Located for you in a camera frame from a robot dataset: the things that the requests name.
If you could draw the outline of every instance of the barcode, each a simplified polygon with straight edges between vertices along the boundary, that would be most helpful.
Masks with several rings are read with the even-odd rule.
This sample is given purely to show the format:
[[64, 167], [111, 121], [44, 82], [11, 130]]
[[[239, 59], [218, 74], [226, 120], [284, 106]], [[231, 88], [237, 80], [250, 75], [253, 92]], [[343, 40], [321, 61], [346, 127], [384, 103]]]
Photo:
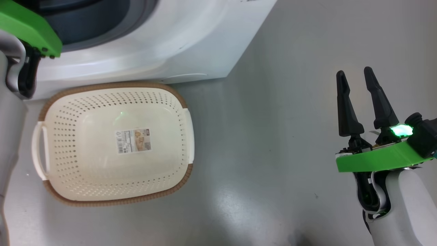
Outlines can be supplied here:
[[118, 153], [123, 154], [123, 140], [121, 139], [121, 137], [117, 137], [117, 148]]

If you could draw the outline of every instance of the laundry basket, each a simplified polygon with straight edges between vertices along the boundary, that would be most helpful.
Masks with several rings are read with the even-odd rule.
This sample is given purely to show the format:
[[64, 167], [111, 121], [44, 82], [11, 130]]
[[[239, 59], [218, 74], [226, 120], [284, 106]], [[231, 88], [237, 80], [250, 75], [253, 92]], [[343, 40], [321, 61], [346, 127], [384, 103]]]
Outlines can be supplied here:
[[32, 157], [44, 187], [68, 205], [107, 206], [162, 197], [180, 189], [192, 170], [190, 112], [184, 99], [163, 84], [70, 89], [41, 110]]

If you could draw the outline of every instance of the washing machine drum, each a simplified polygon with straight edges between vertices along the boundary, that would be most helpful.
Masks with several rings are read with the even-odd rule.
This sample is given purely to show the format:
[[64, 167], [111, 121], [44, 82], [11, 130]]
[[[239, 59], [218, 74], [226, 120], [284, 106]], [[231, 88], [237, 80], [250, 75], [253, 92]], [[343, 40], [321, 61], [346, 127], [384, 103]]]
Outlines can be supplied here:
[[141, 26], [158, 0], [40, 0], [43, 16], [63, 52], [86, 49], [125, 36]]

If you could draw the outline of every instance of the basket handle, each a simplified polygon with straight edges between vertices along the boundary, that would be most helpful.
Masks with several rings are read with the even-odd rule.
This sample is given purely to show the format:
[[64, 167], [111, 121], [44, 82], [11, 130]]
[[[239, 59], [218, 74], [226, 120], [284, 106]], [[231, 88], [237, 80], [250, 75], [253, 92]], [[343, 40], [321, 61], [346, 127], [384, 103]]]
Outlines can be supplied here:
[[49, 147], [48, 147], [48, 141], [47, 141], [47, 128], [43, 125], [42, 121], [38, 121], [38, 123], [35, 126], [35, 129], [33, 130], [33, 136], [32, 136], [32, 160], [33, 165], [35, 166], [35, 170], [38, 173], [38, 176], [42, 180], [47, 180], [47, 172], [44, 171], [41, 163], [41, 157], [39, 155], [39, 137], [41, 135], [41, 130], [43, 131], [43, 137], [44, 137], [44, 149], [45, 149], [45, 166], [47, 169], [47, 172], [49, 171]]
[[187, 143], [188, 143], [188, 164], [193, 163], [194, 161], [194, 129], [193, 129], [193, 121], [191, 120], [191, 114], [188, 109], [184, 109], [185, 118], [187, 119], [187, 127], [186, 135], [187, 135]]

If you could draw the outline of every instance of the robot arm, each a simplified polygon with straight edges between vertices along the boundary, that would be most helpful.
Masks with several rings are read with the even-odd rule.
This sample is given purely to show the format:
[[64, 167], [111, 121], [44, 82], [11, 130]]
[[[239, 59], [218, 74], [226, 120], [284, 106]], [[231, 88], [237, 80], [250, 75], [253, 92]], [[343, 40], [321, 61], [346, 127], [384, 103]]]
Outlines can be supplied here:
[[44, 18], [12, 0], [0, 0], [0, 246], [9, 245], [3, 205], [18, 159], [27, 111], [23, 100], [35, 91], [40, 59], [59, 57], [61, 49]]
[[381, 129], [376, 145], [364, 133], [349, 99], [343, 71], [337, 73], [340, 136], [350, 136], [349, 147], [336, 155], [339, 172], [352, 172], [375, 246], [431, 246], [437, 242], [437, 208], [414, 172], [437, 150], [436, 120], [415, 113], [406, 120], [412, 133], [395, 134], [399, 121], [373, 70], [364, 69], [375, 109], [374, 125]]
[[411, 169], [391, 171], [385, 180], [390, 209], [378, 218], [366, 213], [375, 246], [431, 246], [437, 242], [437, 208]]

